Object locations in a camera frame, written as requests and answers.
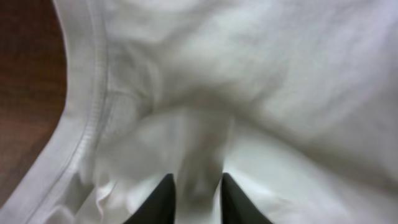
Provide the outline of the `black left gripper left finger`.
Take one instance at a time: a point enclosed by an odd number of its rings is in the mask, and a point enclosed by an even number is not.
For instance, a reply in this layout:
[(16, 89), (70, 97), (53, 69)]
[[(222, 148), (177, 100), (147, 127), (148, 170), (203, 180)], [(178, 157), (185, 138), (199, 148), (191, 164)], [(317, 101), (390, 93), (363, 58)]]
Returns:
[(123, 224), (174, 224), (175, 209), (174, 176), (167, 174), (139, 209)]

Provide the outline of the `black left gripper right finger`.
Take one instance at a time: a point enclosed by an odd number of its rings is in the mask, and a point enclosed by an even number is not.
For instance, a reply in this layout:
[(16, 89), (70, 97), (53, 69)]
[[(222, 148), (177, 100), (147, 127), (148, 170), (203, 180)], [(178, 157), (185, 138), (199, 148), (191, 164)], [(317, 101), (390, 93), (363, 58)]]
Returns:
[(272, 224), (229, 173), (221, 180), (221, 215), (222, 224)]

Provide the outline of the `white t-shirt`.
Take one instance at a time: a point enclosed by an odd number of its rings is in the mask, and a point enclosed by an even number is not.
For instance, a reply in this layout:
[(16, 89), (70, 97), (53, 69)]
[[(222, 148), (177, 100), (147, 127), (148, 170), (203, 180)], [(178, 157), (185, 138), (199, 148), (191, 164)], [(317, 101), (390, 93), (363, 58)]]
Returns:
[(2, 223), (397, 222), (397, 2), (55, 1), (67, 99)]

